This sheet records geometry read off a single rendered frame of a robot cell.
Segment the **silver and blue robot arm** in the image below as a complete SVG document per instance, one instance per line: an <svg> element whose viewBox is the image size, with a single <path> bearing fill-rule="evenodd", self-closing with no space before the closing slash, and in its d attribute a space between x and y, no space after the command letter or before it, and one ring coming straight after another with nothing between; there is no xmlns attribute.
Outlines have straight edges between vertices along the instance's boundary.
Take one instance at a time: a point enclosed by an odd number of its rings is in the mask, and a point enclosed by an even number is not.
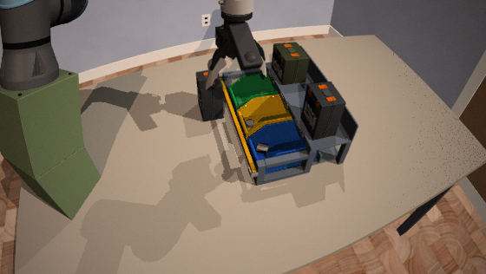
<svg viewBox="0 0 486 274"><path fill-rule="evenodd" d="M59 65L51 46L50 28L70 23L86 9L89 0L0 0L3 57L0 84L7 90L39 88L59 76ZM254 0L219 0L229 16L253 12ZM227 26L241 70L263 64L248 23Z"/></svg>

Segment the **yellow bin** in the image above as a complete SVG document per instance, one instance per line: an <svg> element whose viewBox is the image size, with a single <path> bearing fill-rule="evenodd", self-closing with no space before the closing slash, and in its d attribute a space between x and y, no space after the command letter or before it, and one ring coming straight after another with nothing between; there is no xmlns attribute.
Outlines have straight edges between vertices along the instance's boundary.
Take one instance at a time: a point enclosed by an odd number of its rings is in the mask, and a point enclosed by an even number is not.
<svg viewBox="0 0 486 274"><path fill-rule="evenodd" d="M293 118L288 116L291 115L281 96L268 95L253 98L244 106L239 108L237 120L247 143L247 138L255 134L265 125L280 123L283 121L292 121ZM253 127L246 126L247 120L254 121Z"/></svg>

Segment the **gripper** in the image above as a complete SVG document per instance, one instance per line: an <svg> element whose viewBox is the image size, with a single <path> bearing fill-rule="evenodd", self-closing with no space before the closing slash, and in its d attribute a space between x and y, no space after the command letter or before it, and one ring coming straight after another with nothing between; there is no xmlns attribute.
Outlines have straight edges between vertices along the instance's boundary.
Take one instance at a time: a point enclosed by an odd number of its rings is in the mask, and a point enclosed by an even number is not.
<svg viewBox="0 0 486 274"><path fill-rule="evenodd" d="M213 59L210 59L207 63L208 73L205 90L208 90L213 86L213 81L218 77L218 73L227 65L225 61L226 56L232 58L232 60L236 58L233 45L227 34L227 26L233 23L245 23L245 21L250 20L253 17L253 13L246 16L229 16L221 11L221 17L223 19L226 18L226 20L224 19L224 24L222 24L222 26L215 27L215 44L218 48L213 53ZM230 20L231 22L227 20ZM257 42L256 45L263 61L263 64L259 69L261 69L261 74L266 78L266 58L264 50Z"/></svg>

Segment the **green open bin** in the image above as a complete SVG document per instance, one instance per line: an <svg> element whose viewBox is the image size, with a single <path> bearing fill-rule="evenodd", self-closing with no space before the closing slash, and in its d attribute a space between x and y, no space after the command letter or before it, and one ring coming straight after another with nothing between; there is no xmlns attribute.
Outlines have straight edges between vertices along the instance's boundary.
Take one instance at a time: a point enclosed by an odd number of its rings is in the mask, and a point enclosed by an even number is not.
<svg viewBox="0 0 486 274"><path fill-rule="evenodd" d="M236 116L237 110L251 99L279 94L268 73L266 73L266 78L261 73L254 75L243 75L238 81L230 86L229 92L229 99L232 103ZM266 93L260 94L260 92ZM239 102L241 102L240 105L238 105Z"/></svg>

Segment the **yellow bar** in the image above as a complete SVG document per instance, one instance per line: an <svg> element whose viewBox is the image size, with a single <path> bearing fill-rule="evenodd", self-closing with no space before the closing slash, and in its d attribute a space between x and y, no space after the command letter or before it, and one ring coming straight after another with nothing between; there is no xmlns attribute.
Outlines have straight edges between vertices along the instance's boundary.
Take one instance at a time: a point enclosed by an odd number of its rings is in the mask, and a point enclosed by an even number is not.
<svg viewBox="0 0 486 274"><path fill-rule="evenodd" d="M257 171L256 171L255 166L254 166L254 164L253 164L253 160L252 160L251 154L249 153L248 147L247 147L247 145L246 145L246 141L245 141L245 138L244 138L244 136L243 136L243 133L242 133L242 131L241 131L241 129L240 129L240 124L238 123L238 120L237 120L236 114L235 114L235 112L234 112L234 110L233 110L233 106L232 106L232 103L231 103L231 101L230 101L230 99L229 99L229 96L228 96L228 93L227 93L227 90L226 90L225 84L224 84L224 82L223 82L222 78L220 78L220 79L221 79L221 81L222 81L222 83L223 83L223 94L224 94L224 96L225 96L225 98L226 98L227 105L228 105L228 107L229 107L229 110L230 110L231 116L232 116L232 118L233 118L234 125L235 125L236 130L237 130L237 133L238 133L238 135L239 135L239 137L240 137L240 142L241 142L241 145L243 146L243 149L244 149L244 152L245 152L245 155L246 155L246 158L247 158L248 164L249 164L249 166L250 166L250 168L251 168L252 173L256 173Z"/></svg>

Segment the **grey bin rack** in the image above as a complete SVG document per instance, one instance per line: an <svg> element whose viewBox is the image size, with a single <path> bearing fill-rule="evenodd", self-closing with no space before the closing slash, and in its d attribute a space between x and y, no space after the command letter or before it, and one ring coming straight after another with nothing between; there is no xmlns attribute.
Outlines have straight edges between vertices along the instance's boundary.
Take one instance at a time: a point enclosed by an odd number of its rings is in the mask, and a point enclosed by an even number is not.
<svg viewBox="0 0 486 274"><path fill-rule="evenodd" d="M302 46L300 47L304 50ZM305 53L307 54L306 51ZM327 162L330 160L336 160L338 164L344 163L345 157L358 130L358 124L356 120L352 116L347 106L345 106L336 135L312 140L311 135L309 134L304 122L301 119L306 86L310 83L328 82L328 80L319 69L317 64L314 62L314 60L310 56L309 58L310 60L305 82L286 85L281 84L279 78L273 71L272 63L266 62L266 72L272 79L273 84L275 85L289 113L291 114L300 134L302 135L307 145L307 148L306 150L298 151L295 153L288 153L263 160L256 160L256 173L252 173L250 167L248 167L250 177L253 177L256 186L281 179L291 178L304 173L309 173L312 165L317 165L319 163ZM222 73L222 76L220 76L220 78L222 78L223 82L225 83L225 87L228 93L230 79L242 77L243 75L253 75L258 73L261 73L259 68L254 68L246 71L236 70ZM341 145L339 151L335 147L338 145ZM317 151L318 153L316 159L315 161L313 161ZM274 173L270 172L265 174L265 170L267 168L282 166L301 160L303 160L302 165L296 167L293 166L292 168L285 168L285 170L281 169L281 171L274 171Z"/></svg>

